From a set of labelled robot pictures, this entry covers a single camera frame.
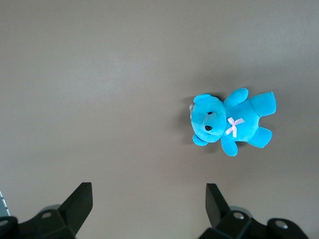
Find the gray floor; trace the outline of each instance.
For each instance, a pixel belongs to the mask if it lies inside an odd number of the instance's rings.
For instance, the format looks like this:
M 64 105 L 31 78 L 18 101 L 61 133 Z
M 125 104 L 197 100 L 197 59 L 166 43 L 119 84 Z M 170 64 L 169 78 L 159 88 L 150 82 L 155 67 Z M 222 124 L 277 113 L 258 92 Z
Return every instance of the gray floor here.
M 206 92 L 273 91 L 273 139 L 192 143 Z M 194 239 L 205 184 L 319 238 L 319 1 L 1 0 L 0 189 L 21 222 L 92 182 L 84 238 Z

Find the black mechanical part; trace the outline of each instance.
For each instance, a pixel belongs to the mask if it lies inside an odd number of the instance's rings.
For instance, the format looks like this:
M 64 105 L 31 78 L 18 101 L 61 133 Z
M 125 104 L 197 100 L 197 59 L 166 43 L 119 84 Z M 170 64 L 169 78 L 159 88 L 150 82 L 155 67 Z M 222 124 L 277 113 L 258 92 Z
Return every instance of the black mechanical part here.
M 45 210 L 27 222 L 0 218 L 0 239 L 75 239 L 93 208 L 92 184 L 80 186 L 57 209 Z
M 263 225 L 242 211 L 232 211 L 216 184 L 206 185 L 206 211 L 212 227 L 199 239 L 309 239 L 289 220 L 273 218 Z

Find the ribbon bow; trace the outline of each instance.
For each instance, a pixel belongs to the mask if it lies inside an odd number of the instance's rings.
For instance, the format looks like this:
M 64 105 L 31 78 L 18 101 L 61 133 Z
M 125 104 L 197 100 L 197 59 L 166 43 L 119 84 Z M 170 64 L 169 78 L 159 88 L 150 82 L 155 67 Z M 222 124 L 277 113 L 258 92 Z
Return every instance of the ribbon bow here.
M 237 127 L 236 127 L 236 125 L 238 125 L 240 123 L 243 123 L 245 121 L 243 120 L 243 118 L 234 120 L 233 117 L 230 117 L 227 120 L 231 124 L 231 127 L 228 130 L 226 130 L 225 133 L 227 135 L 229 135 L 231 132 L 233 132 L 233 137 L 236 138 L 237 137 Z

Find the metal screw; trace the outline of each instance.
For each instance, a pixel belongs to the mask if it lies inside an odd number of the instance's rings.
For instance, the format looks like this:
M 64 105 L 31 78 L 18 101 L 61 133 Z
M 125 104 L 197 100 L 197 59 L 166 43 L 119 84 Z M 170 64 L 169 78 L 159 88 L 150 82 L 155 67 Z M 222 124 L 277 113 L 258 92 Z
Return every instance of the metal screw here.
M 233 214 L 236 219 L 243 220 L 245 217 L 240 212 L 236 212 Z
M 0 227 L 6 225 L 9 221 L 8 220 L 3 220 L 0 222 Z
M 43 218 L 43 219 L 44 219 L 44 218 L 49 218 L 51 215 L 52 215 L 52 213 L 44 213 L 44 214 L 42 215 L 42 218 Z
M 276 226 L 278 226 L 281 229 L 287 229 L 288 228 L 288 225 L 285 222 L 280 221 L 280 220 L 275 221 L 275 224 L 276 224 Z

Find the blue teddy bear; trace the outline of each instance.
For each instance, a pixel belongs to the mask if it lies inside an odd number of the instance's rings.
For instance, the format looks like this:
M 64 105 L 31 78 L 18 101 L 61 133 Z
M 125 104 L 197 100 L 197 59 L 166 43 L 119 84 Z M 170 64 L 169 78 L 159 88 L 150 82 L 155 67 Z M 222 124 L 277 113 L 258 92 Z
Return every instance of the blue teddy bear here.
M 250 99 L 248 90 L 238 89 L 222 102 L 210 94 L 194 98 L 190 105 L 191 125 L 195 132 L 193 142 L 206 146 L 221 139 L 224 152 L 236 156 L 236 141 L 247 142 L 252 146 L 263 148 L 272 132 L 259 127 L 259 119 L 276 111 L 276 99 L 273 92 L 256 95 Z

